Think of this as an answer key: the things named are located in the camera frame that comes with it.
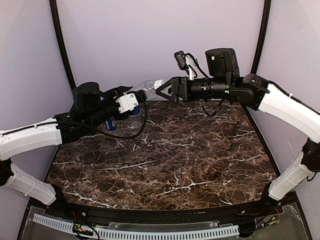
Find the large clear plastic bottle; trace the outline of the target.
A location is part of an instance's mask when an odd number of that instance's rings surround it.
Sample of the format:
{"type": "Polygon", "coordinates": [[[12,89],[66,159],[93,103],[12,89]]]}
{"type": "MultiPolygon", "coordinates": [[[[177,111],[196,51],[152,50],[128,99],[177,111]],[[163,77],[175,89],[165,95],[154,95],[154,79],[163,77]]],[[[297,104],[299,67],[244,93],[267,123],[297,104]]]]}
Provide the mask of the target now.
{"type": "Polygon", "coordinates": [[[157,96],[156,88],[155,88],[155,80],[152,80],[150,78],[143,80],[141,83],[133,86],[130,90],[135,92],[143,90],[144,93],[146,94],[146,97],[150,100],[154,99],[157,96]]]}

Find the pepsi bottle blue label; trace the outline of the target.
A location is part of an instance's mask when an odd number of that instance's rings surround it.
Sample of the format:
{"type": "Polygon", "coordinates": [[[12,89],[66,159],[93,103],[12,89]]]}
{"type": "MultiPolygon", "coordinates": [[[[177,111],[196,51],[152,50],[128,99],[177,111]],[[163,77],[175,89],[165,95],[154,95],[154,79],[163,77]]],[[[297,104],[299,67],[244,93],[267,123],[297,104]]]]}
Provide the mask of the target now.
{"type": "Polygon", "coordinates": [[[106,126],[106,129],[107,129],[107,133],[109,133],[111,135],[114,135],[114,136],[118,136],[118,137],[122,137],[123,136],[121,124],[114,117],[109,118],[105,122],[105,126],[106,126]]]}

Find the white flip bottle cap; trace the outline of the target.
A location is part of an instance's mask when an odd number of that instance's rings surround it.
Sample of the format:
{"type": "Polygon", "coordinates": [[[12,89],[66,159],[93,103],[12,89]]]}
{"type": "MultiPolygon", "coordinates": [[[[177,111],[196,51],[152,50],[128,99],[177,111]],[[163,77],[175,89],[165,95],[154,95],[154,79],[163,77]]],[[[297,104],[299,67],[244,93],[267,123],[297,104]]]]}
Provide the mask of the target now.
{"type": "Polygon", "coordinates": [[[154,83],[153,83],[153,86],[154,86],[154,89],[158,89],[159,87],[161,87],[166,81],[163,80],[163,79],[159,79],[159,80],[156,80],[154,83]]]}

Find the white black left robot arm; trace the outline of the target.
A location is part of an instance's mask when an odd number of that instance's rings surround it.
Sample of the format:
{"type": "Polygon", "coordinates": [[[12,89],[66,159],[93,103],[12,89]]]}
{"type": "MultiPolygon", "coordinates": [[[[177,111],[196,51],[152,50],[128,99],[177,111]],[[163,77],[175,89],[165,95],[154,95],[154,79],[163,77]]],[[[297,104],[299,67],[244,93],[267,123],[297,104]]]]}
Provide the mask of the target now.
{"type": "Polygon", "coordinates": [[[86,82],[72,90],[70,111],[42,122],[0,132],[0,185],[12,188],[46,206],[66,200],[59,187],[44,183],[21,170],[11,158],[47,146],[73,143],[112,117],[126,119],[139,104],[145,104],[143,88],[120,86],[102,92],[97,82],[86,82]]]}

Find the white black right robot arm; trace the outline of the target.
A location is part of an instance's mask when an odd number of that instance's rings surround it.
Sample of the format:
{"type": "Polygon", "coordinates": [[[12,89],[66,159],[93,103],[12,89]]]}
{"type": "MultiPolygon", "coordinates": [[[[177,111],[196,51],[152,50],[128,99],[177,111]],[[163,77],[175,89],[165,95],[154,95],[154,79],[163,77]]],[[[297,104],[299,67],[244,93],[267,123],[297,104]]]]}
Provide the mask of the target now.
{"type": "Polygon", "coordinates": [[[320,113],[278,84],[256,74],[240,76],[235,50],[207,50],[209,76],[157,80],[155,92],[171,102],[227,100],[272,115],[304,133],[308,139],[294,162],[266,187],[266,200],[280,201],[304,179],[320,171],[320,113]]]}

